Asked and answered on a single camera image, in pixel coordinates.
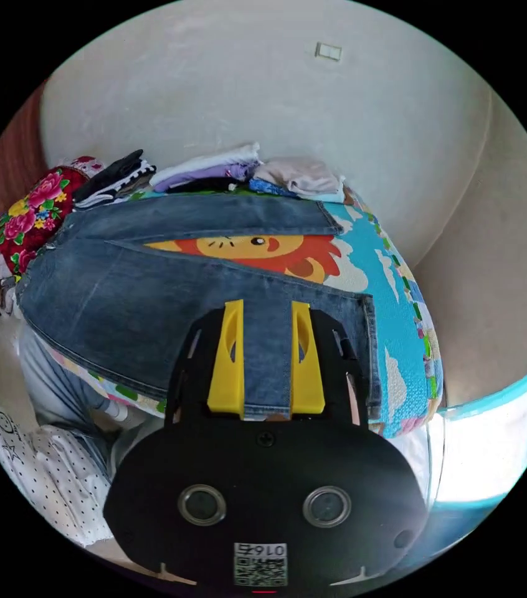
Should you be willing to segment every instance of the screw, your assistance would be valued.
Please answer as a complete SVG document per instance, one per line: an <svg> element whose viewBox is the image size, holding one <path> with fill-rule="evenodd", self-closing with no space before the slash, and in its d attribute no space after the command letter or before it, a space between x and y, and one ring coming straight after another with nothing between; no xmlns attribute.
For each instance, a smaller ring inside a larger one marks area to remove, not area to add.
<svg viewBox="0 0 527 598"><path fill-rule="evenodd" d="M276 438L271 432L261 432L257 435L257 443L265 449L271 447L275 440Z"/></svg>

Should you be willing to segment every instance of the light blue pants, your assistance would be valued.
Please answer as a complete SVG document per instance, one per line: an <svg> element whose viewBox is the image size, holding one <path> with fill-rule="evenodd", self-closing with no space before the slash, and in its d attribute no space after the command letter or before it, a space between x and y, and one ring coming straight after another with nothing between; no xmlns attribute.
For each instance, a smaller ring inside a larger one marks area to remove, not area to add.
<svg viewBox="0 0 527 598"><path fill-rule="evenodd" d="M91 410L108 413L109 401L84 380L66 371L46 351L36 334L23 325L19 335L19 357L31 404L39 425L54 425L71 431L110 477L108 464L116 437L100 430Z"/></svg>

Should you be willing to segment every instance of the red floral pillow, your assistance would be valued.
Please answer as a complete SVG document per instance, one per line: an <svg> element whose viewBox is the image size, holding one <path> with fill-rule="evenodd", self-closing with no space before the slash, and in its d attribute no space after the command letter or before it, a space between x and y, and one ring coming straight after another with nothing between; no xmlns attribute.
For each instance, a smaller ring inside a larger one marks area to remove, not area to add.
<svg viewBox="0 0 527 598"><path fill-rule="evenodd" d="M77 158L72 164L76 166L79 161L83 166L85 162L91 163L95 172L103 168L101 163L88 156ZM73 192L90 178L86 170L71 166L52 168L24 199L2 215L0 253L13 274L23 274L36 252L72 212Z"/></svg>

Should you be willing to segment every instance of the cartoon lion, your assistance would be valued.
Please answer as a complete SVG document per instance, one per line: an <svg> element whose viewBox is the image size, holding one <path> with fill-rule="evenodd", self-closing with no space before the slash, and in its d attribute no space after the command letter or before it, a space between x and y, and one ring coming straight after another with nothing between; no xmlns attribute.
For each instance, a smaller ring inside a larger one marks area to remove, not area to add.
<svg viewBox="0 0 527 598"><path fill-rule="evenodd" d="M332 235L206 237L148 243L147 246L231 260L322 284L327 277L340 274L333 256L342 256L340 249L332 244L333 238Z"/></svg>

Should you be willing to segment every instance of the folded clothes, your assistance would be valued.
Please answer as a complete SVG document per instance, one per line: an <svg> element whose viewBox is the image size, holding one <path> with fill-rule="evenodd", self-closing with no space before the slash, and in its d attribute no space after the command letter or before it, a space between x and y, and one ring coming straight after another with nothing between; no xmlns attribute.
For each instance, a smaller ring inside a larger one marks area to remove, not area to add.
<svg viewBox="0 0 527 598"><path fill-rule="evenodd" d="M299 196L296 193L292 193L284 187L274 185L274 183L269 183L263 179L250 179L249 189L251 189L251 191L255 191L256 193L267 193L269 195L280 195L282 197L292 197L294 199L299 199Z"/></svg>
<svg viewBox="0 0 527 598"><path fill-rule="evenodd" d="M217 179L197 179L196 181L191 181L190 183L184 183L183 185L172 187L171 189L168 189L166 193L201 193L204 191L225 193L227 191L233 191L241 184L244 185L243 181L239 181L228 176Z"/></svg>
<svg viewBox="0 0 527 598"><path fill-rule="evenodd" d="M130 174L115 181L108 187L102 188L94 192L92 195L75 203L74 211L89 210L97 206L105 206L107 204L118 204L127 201L130 196L146 187L156 167L152 166L147 160L139 160L138 167Z"/></svg>
<svg viewBox="0 0 527 598"><path fill-rule="evenodd" d="M151 177L150 185L155 187L176 174L195 172L197 170L211 168L212 166L249 164L251 162L259 163L258 151L259 144L251 143L225 152L216 152L205 156L198 156L197 158L187 160L177 166L170 166L169 168L164 168L163 170L158 171Z"/></svg>
<svg viewBox="0 0 527 598"><path fill-rule="evenodd" d="M253 172L258 166L259 162L249 162L245 164L218 164L217 166L210 166L209 168L201 168L200 170L192 170L187 173L174 174L168 179L155 185L153 190L157 193L163 193L172 187L191 183L198 179L230 177L237 181L245 181L253 175Z"/></svg>
<svg viewBox="0 0 527 598"><path fill-rule="evenodd" d="M136 149L128 156L112 162L107 168L104 168L97 173L91 180L85 183L82 187L76 189L72 194L74 203L82 202L88 197L94 195L101 189L106 189L112 186L121 179L124 179L129 174L134 173L141 166L141 156L143 150Z"/></svg>
<svg viewBox="0 0 527 598"><path fill-rule="evenodd" d="M293 193L284 187L279 187L278 185L274 185L274 183L268 183L268 181L263 181L261 179L251 179L249 181L249 189L251 191L255 191L256 193L267 193L270 195L280 195L283 197L294 197L296 199L309 199L314 201L321 201L321 202L329 202L332 204L342 204L344 203L344 189L343 183L340 183L340 189L337 193L334 194L324 194L324 195L317 195L317 196L302 196L298 195L297 193Z"/></svg>
<svg viewBox="0 0 527 598"><path fill-rule="evenodd" d="M275 158L259 166L254 178L286 187L300 196L336 194L341 180L326 164L311 158Z"/></svg>

